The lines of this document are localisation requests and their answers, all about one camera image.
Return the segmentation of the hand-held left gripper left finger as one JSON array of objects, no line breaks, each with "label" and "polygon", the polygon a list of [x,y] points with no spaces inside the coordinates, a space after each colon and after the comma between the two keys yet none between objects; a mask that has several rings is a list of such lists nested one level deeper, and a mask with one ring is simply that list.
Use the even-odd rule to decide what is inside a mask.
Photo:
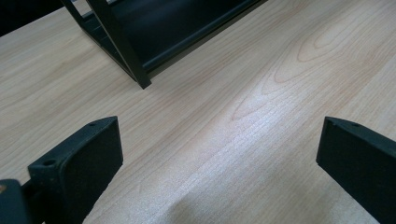
[{"label": "hand-held left gripper left finger", "polygon": [[82,224],[123,163],[118,119],[93,121],[28,166],[35,224]]}]

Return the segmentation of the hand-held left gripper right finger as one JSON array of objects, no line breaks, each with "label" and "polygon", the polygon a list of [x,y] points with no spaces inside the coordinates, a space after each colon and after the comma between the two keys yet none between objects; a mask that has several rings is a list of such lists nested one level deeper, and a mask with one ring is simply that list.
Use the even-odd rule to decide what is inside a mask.
[{"label": "hand-held left gripper right finger", "polygon": [[396,142],[327,117],[316,162],[380,224],[396,224]]}]

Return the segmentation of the black two-tier metal rack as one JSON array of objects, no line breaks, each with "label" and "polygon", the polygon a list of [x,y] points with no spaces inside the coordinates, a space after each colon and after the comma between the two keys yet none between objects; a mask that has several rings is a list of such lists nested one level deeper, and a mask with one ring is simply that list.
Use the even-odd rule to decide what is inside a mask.
[{"label": "black two-tier metal rack", "polygon": [[78,26],[141,88],[181,56],[267,0],[84,0],[80,14],[61,0]]}]

